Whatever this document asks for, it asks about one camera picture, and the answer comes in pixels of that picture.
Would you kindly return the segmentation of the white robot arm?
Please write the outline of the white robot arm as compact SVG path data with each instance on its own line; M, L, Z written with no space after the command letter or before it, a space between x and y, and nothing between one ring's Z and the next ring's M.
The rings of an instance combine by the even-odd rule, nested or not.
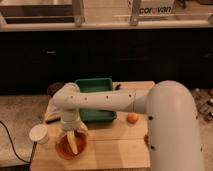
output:
M179 82L86 93L67 83L54 94L53 103L62 111L66 130L71 128L71 112L82 108L145 114L151 171L205 171L196 104Z

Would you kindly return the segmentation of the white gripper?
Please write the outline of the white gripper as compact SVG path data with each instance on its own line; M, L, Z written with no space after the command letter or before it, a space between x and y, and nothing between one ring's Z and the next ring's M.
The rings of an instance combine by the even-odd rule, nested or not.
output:
M74 119L72 121L65 121L64 119L61 119L61 128L57 131L56 140L60 140L65 135L65 131L74 131L78 128L79 133L88 133L87 126L83 122L81 122L80 118Z

